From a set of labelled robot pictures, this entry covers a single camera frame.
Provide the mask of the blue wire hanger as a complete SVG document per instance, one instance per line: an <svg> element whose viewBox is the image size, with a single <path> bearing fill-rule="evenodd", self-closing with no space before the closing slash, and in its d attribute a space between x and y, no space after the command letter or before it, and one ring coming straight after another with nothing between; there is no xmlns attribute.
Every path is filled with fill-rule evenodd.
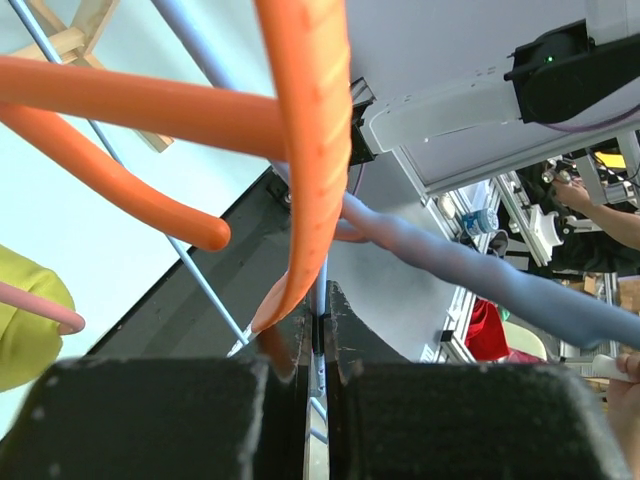
<svg viewBox="0 0 640 480"><path fill-rule="evenodd" d="M604 340L639 343L636 315L374 212L346 191L340 217L405 263L499 303L573 345L590 347Z"/></svg>

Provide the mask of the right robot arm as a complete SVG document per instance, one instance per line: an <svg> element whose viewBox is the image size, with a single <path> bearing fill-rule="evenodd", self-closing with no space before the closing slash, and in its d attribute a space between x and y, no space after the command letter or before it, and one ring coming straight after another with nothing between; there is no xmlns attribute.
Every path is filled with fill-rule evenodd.
<svg viewBox="0 0 640 480"><path fill-rule="evenodd" d="M369 148L475 165L639 106L635 1L351 1Z"/></svg>

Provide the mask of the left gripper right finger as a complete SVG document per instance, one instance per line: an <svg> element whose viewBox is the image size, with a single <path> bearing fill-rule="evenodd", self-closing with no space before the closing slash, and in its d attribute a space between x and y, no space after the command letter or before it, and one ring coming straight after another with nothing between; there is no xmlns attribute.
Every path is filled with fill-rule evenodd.
<svg viewBox="0 0 640 480"><path fill-rule="evenodd" d="M628 479L586 383L549 364L413 363L336 282L325 323L333 479Z"/></svg>

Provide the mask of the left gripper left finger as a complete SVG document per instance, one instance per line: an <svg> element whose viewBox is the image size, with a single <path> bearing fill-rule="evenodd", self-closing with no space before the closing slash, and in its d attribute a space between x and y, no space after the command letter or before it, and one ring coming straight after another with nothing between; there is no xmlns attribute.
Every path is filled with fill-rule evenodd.
<svg viewBox="0 0 640 480"><path fill-rule="evenodd" d="M310 309L233 356L52 365L1 444L5 479L304 479Z"/></svg>

